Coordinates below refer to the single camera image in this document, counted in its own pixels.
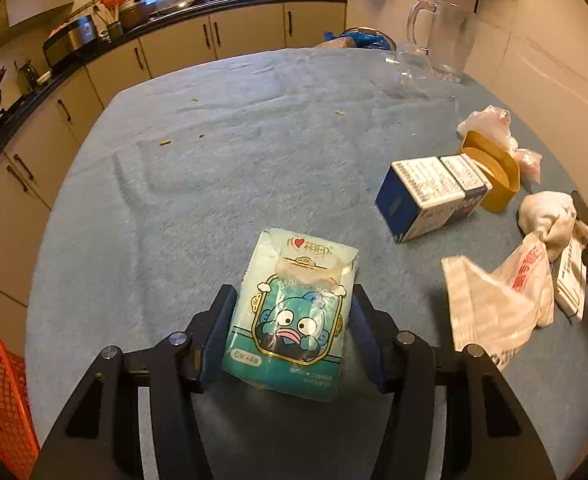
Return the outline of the beige lower kitchen cabinets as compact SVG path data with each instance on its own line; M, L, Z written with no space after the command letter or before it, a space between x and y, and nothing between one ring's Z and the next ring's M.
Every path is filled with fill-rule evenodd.
M123 90L182 68L283 48L313 47L341 32L346 4L277 1L166 16L117 46L93 50L0 127L0 337L24 352L36 256L68 169L100 113Z

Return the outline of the black kitchen countertop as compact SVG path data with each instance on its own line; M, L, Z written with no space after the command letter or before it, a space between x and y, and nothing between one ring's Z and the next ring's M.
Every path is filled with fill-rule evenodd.
M182 22L196 20L202 16L207 16L211 13L220 14L225 11L235 9L246 9L252 6L266 6L267 4L280 3L336 3L346 4L348 0L203 0L196 1L193 6L184 8L171 13L163 15L155 15L148 22L124 32L123 35L117 39L96 39L91 41L86 46L82 47L76 53L62 62L62 68L56 70L52 78L47 81L39 89L31 91L26 96L19 98L8 110L0 110L0 155L2 149L9 144L14 134L22 126L22 124L36 112L36 109L48 99L54 91L60 87L69 77L71 77L81 67L93 62L96 58L101 58L107 53L114 51L126 44L130 44L141 38L147 36L152 32L164 29Z

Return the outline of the white cloth ball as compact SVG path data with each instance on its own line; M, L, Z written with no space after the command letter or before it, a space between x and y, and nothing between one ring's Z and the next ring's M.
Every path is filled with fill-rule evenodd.
M518 226L527 235L535 233L546 245L548 259L556 261L574 238L588 245L588 226L577 219L570 194L544 191L527 195L518 207Z

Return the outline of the teal cartoon tissue pack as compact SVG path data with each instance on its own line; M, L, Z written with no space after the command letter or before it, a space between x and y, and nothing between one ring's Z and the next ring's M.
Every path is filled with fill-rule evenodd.
M263 230L232 314L222 370L258 388L330 401L338 389L359 250Z

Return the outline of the pink knotted plastic bag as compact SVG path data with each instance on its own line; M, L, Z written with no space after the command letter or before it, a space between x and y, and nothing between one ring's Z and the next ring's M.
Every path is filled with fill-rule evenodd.
M520 147L511 133L511 114L508 110L495 105L488 105L484 110L474 110L457 127L460 138L469 131L482 134L506 151L518 164L522 183L531 185L541 182L542 155Z

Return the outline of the yellow square plastic lid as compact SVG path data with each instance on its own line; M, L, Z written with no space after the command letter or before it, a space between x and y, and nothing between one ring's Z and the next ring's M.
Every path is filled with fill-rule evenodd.
M520 190L520 168L514 158L498 144L476 131L465 134L461 152L468 155L492 184L482 206L494 214L505 211Z

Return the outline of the blue white carton box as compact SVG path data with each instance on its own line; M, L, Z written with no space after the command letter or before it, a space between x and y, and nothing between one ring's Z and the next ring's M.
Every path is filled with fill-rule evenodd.
M390 164L375 205L402 243L469 217L491 190L469 156L411 158Z

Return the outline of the silver rice cooker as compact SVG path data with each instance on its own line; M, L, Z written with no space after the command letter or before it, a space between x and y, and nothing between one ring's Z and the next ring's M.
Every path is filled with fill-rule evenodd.
M54 70L56 66L64 64L67 58L95 44L97 39L98 32L91 15L81 16L62 25L44 41L43 55L47 65Z

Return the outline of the red plastic mesh basket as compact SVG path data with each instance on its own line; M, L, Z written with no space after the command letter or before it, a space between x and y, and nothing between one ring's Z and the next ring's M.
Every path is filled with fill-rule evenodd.
M27 391L26 363L0 338L0 460L17 479L29 479L40 453Z

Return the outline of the white striped snack bag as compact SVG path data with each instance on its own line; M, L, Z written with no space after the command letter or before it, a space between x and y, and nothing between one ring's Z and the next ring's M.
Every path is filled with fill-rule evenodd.
M529 341L535 328L553 323L559 307L572 321L585 312L586 244L573 237L553 271L547 247L530 233L490 273L465 256L443 258L454 349L482 347L503 370Z

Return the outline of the blue plastic bag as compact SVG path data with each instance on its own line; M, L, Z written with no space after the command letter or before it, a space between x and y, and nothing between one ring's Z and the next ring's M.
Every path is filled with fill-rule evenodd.
M370 50L395 51L396 42L379 30L371 27L352 27L338 35L323 32L322 47L359 48Z

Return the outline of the clear glass pitcher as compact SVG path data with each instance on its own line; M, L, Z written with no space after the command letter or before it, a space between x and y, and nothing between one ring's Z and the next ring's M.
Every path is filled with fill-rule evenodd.
M424 47L415 36L415 25L421 12L431 15ZM405 22L405 32L411 44L424 52L431 69L440 79L460 82L474 47L476 24L475 13L454 3L417 0Z

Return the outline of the clear plastic wrap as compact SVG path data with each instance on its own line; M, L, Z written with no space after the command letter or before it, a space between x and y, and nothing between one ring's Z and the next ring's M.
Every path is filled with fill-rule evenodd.
M398 51L379 52L372 80L387 96L405 101L454 102L458 88L456 82L440 77L421 49L408 44Z

